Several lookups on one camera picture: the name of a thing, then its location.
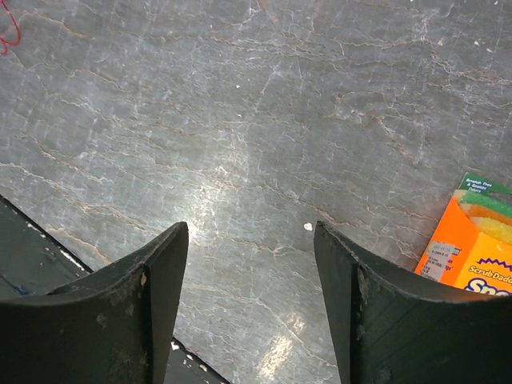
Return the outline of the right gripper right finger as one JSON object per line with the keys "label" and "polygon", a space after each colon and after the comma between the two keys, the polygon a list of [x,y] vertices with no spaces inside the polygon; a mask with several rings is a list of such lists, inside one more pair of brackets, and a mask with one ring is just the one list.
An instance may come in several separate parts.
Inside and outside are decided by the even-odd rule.
{"label": "right gripper right finger", "polygon": [[342,382],[510,382],[510,298],[416,275],[324,222],[314,255]]}

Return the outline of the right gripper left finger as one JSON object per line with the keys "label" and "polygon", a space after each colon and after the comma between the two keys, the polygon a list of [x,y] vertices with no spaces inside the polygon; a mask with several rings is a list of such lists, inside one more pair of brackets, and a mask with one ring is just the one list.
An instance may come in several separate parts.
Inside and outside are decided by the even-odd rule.
{"label": "right gripper left finger", "polygon": [[188,245],[178,222],[92,274],[2,301],[2,382],[163,382]]}

